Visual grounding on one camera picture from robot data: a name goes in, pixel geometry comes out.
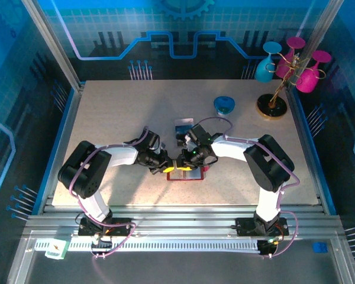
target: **table surface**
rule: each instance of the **table surface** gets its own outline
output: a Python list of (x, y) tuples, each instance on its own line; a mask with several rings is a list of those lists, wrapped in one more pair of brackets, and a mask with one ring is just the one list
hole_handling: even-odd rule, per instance
[[(160, 136), (174, 159), (181, 152), (175, 140), (175, 120), (193, 118), (198, 122), (211, 117), (215, 115), (213, 100), (225, 95), (235, 100), (229, 116), (234, 124), (230, 136), (260, 138), (270, 134), (294, 162), (301, 184), (288, 189), (282, 203), (317, 204), (291, 109), (274, 121), (256, 111), (256, 99), (273, 93), (279, 84), (280, 80), (87, 81), (64, 159), (82, 140), (100, 145), (122, 143), (139, 137), (145, 125)], [(205, 121), (202, 126), (211, 134), (228, 128), (219, 120)], [(248, 165), (225, 157), (211, 166), (202, 181), (167, 181), (165, 174), (152, 175), (140, 165), (112, 167), (106, 171), (100, 191), (109, 205), (250, 205), (257, 204), (259, 198), (259, 187)], [(76, 206), (60, 182), (53, 205)]]

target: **blue block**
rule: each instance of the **blue block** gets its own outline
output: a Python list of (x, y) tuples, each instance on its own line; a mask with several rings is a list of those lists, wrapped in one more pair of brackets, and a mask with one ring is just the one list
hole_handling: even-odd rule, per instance
[(313, 251), (315, 253), (327, 253), (327, 243), (317, 242), (313, 244)]

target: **gray floor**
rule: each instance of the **gray floor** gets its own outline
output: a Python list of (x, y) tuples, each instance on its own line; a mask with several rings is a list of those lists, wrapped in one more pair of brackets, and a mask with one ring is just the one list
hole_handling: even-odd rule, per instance
[(95, 260), (67, 253), (52, 260), (36, 253), (27, 283), (340, 283), (330, 253), (297, 241), (273, 260), (237, 253), (118, 253)]

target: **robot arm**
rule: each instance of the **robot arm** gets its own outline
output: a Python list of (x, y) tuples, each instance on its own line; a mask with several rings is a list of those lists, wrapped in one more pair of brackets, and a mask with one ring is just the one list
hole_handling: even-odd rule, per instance
[[(135, 144), (138, 140), (140, 138), (124, 144)], [(80, 142), (60, 169), (58, 180), (69, 188), (82, 163), (99, 147), (88, 141)], [(109, 224), (112, 220), (111, 211), (98, 191), (102, 178), (107, 168), (122, 164), (140, 164), (148, 167), (152, 174), (173, 169), (173, 162), (162, 147), (159, 136), (152, 131), (148, 131), (145, 139), (136, 145), (112, 147), (97, 152), (78, 176), (73, 185), (73, 191), (88, 214), (99, 222)]]
[[(279, 220), (279, 192), (289, 180), (289, 174), (275, 160), (267, 161), (268, 154), (257, 145), (239, 142), (237, 138), (232, 137), (225, 139), (218, 133), (210, 136), (199, 124), (188, 131), (186, 140), (187, 146), (193, 150), (182, 150), (177, 159), (178, 167), (183, 169), (203, 166), (207, 157), (230, 157), (248, 163), (255, 181), (260, 186), (259, 203), (254, 213), (256, 231), (259, 234), (267, 234)], [(248, 139), (250, 140), (258, 141), (267, 147), (288, 169), (294, 170), (293, 162), (272, 136), (264, 135), (260, 139)]]

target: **purple cable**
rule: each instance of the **purple cable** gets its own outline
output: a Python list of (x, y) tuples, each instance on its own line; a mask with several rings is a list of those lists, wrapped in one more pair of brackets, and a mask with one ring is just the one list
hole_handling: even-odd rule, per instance
[(113, 284), (113, 280), (109, 280), (98, 266), (98, 262), (96, 261), (96, 255), (92, 257), (92, 266), (96, 274), (101, 278), (104, 283)]
[(291, 214), (291, 215), (294, 217), (295, 221), (296, 221), (296, 228), (295, 228), (295, 232), (294, 232), (294, 234), (293, 234), (293, 237), (291, 238), (291, 240), (289, 241), (289, 243), (286, 245), (286, 247), (283, 248), (283, 249), (282, 249), (281, 251), (279, 251), (278, 253), (275, 252), (273, 255), (271, 255), (271, 257), (279, 256), (279, 255), (281, 255), (284, 251), (286, 251), (287, 249), (289, 249), (289, 247), (290, 247), (290, 246), (293, 244), (293, 242), (295, 241), (296, 236), (297, 236), (297, 233), (298, 233), (298, 220), (297, 220), (296, 214), (293, 213), (292, 211), (280, 211), (280, 213), (284, 213), (284, 214), (288, 213), (288, 214)]
[[(296, 182), (294, 183), (290, 183), (288, 185), (285, 185), (283, 186), (281, 189), (280, 189), (280, 192), (279, 192), (279, 196), (277, 198), (277, 204), (276, 204), (276, 209), (280, 209), (280, 203), (281, 203), (281, 199), (282, 199), (282, 195), (284, 193), (284, 190), (287, 189), (287, 188), (290, 188), (292, 186), (296, 186), (296, 185), (299, 185), (300, 184), (300, 180), (299, 178), (291, 171), (289, 170), (279, 159), (278, 157), (276, 157), (266, 146), (260, 144), (259, 142), (257, 141), (253, 141), (253, 140), (248, 140), (248, 139), (242, 139), (242, 138), (231, 138), (231, 137), (227, 137), (227, 133), (233, 128), (233, 124), (231, 123), (230, 120), (227, 120), (226, 118), (223, 118), (223, 117), (208, 117), (208, 118), (204, 118), (203, 120), (200, 120), (198, 123), (200, 124), (201, 122), (203, 121), (206, 121), (206, 120), (213, 120), (213, 119), (219, 119), (219, 120), (224, 120), (224, 121), (227, 121), (229, 124), (230, 124), (230, 128), (227, 129), (224, 133), (223, 133), (223, 138), (226, 140), (226, 141), (232, 141), (232, 142), (242, 142), (242, 143), (246, 143), (246, 144), (255, 144), (257, 145), (258, 147), (260, 147), (261, 149), (263, 149), (267, 154), (269, 154), (271, 156), (271, 158), (273, 158), (278, 164), (280, 167), (282, 167), (290, 176), (292, 176)], [(293, 241), (296, 239), (296, 235), (298, 233), (298, 220), (297, 220), (297, 216), (295, 213), (291, 212), (291, 211), (280, 211), (280, 213), (288, 213), (288, 214), (291, 214), (295, 221), (296, 221), (296, 229), (295, 229), (295, 233), (292, 237), (292, 239), (290, 240), (290, 242), (288, 243), (288, 245), (280, 252), (278, 253), (275, 253), (272, 255), (272, 257), (275, 257), (275, 256), (278, 256), (280, 254), (282, 254), (284, 251), (286, 251), (293, 243)]]
[(226, 122), (228, 122), (230, 124), (230, 128), (227, 129), (224, 133), (223, 133), (223, 138), (226, 140), (226, 141), (232, 141), (232, 142), (242, 142), (242, 143), (246, 143), (246, 144), (255, 144), (257, 145), (258, 147), (260, 147), (261, 149), (263, 149), (268, 155), (271, 156), (271, 158), (273, 160), (275, 160), (280, 167), (282, 167), (290, 176), (292, 176), (296, 182), (294, 183), (290, 183), (288, 185), (285, 185), (283, 186), (281, 189), (280, 189), (280, 194), (279, 194), (279, 197), (277, 199), (277, 208), (280, 209), (280, 203), (281, 203), (281, 199), (282, 199), (282, 194), (284, 194), (284, 191), (285, 189), (287, 188), (290, 188), (292, 186), (296, 186), (296, 185), (299, 185), (300, 184), (300, 180), (299, 178), (291, 171), (289, 170), (284, 164), (283, 162), (281, 162), (278, 157), (276, 157), (266, 146), (260, 144), (258, 141), (253, 141), (253, 140), (248, 140), (248, 139), (242, 139), (242, 138), (231, 138), (231, 137), (227, 137), (227, 133), (233, 128), (233, 124), (231, 123), (230, 120), (227, 120), (226, 118), (223, 118), (223, 117), (208, 117), (208, 118), (204, 118), (203, 120), (200, 120), (198, 123), (201, 123), (202, 121), (205, 121), (205, 120), (213, 120), (213, 119), (219, 119), (219, 120), (224, 120)]
[(108, 253), (105, 253), (105, 254), (102, 254), (102, 255), (99, 255), (99, 257), (105, 257), (105, 256), (109, 256), (111, 255), (112, 253), (114, 253), (115, 251), (117, 251), (129, 238), (130, 236), (133, 234), (135, 228), (136, 228), (136, 224), (134, 222), (128, 222), (128, 223), (123, 223), (123, 224), (104, 224), (104, 223), (101, 223), (99, 221), (97, 221), (96, 219), (94, 219), (91, 215), (87, 214), (87, 210), (84, 208), (83, 204), (81, 203), (81, 201), (79, 200), (78, 196), (76, 194), (74, 194), (72, 192), (72, 189), (73, 189), (73, 186), (76, 182), (76, 180), (78, 179), (78, 176), (80, 175), (80, 173), (82, 172), (82, 170), (84, 169), (84, 167), (88, 164), (88, 162), (91, 160), (91, 158), (93, 158), (94, 155), (97, 154), (97, 152), (101, 151), (101, 150), (106, 150), (106, 149), (110, 149), (110, 148), (117, 148), (117, 147), (132, 147), (134, 145), (137, 145), (139, 143), (141, 143), (147, 136), (147, 134), (149, 133), (149, 128), (146, 126), (144, 127), (144, 130), (146, 131), (145, 134), (142, 136), (142, 138), (140, 138), (139, 140), (137, 140), (136, 142), (134, 143), (131, 143), (131, 144), (112, 144), (112, 145), (107, 145), (107, 146), (102, 146), (102, 147), (99, 147), (97, 148), (95, 151), (93, 151), (86, 159), (85, 161), (81, 164), (80, 168), (78, 169), (78, 171), (76, 172), (76, 174), (74, 175), (73, 179), (71, 180), (71, 184), (69, 186), (69, 192), (70, 194), (75, 197), (77, 200), (78, 200), (78, 204), (81, 208), (81, 210), (83, 210), (83, 212), (88, 216), (88, 218), (90, 218), (93, 222), (101, 225), (101, 226), (105, 226), (105, 227), (123, 227), (123, 226), (131, 226), (132, 229), (130, 230), (130, 233), (129, 235), (126, 236), (125, 239), (123, 239), (122, 242), (119, 243), (118, 246), (116, 246), (116, 248), (114, 248), (113, 250), (111, 250), (110, 252)]

